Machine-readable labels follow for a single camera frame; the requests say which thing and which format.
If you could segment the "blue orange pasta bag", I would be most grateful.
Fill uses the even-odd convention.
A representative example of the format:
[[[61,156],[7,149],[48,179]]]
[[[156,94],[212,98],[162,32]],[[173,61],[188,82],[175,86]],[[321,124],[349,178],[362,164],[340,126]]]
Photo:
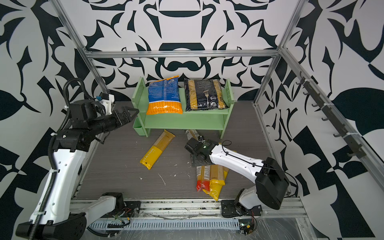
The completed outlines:
[[[178,80],[179,76],[174,76],[149,84],[147,115],[183,113]]]

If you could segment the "black penne pasta bag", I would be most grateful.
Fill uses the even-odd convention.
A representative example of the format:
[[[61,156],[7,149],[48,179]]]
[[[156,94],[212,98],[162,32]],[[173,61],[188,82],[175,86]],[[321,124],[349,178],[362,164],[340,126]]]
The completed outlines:
[[[223,110],[228,106],[224,101],[219,80],[184,80],[186,112]]]

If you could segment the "grey blue spaghetti pack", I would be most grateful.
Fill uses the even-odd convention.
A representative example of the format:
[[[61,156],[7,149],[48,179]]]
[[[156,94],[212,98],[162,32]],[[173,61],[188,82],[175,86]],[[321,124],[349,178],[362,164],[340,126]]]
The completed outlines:
[[[195,139],[199,142],[206,141],[205,138],[202,135],[200,135],[196,130],[185,130],[185,133],[188,140]]]

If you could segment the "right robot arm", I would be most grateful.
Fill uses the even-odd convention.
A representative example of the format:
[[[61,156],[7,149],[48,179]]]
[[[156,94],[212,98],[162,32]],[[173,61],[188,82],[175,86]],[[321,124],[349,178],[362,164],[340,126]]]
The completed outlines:
[[[185,149],[194,157],[195,166],[220,165],[255,184],[252,188],[241,190],[235,201],[236,207],[247,210],[261,205],[274,210],[281,208],[290,181],[275,159],[254,159],[215,141],[199,142],[194,138],[188,140]]]

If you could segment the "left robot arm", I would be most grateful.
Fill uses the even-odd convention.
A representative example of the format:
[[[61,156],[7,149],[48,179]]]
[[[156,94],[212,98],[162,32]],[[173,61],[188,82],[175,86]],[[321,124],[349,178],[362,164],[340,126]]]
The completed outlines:
[[[67,103],[62,127],[53,134],[48,148],[49,178],[28,222],[17,226],[16,236],[28,240],[79,240],[90,224],[125,208],[121,193],[105,193],[99,199],[71,211],[73,192],[83,162],[97,136],[132,122],[140,112],[124,106],[112,110],[112,101],[81,100]]]

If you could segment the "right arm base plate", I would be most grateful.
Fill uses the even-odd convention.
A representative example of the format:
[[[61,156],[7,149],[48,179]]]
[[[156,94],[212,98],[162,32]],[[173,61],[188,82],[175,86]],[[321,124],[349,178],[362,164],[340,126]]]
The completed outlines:
[[[221,200],[221,215],[223,218],[235,218],[243,216],[261,216],[262,206],[246,209],[236,200]]]

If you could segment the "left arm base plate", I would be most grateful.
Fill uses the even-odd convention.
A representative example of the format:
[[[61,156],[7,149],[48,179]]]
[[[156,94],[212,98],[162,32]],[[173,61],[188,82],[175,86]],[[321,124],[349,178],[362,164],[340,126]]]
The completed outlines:
[[[141,201],[124,201],[121,207],[116,207],[112,212],[102,216],[102,218],[130,218],[140,213]]]

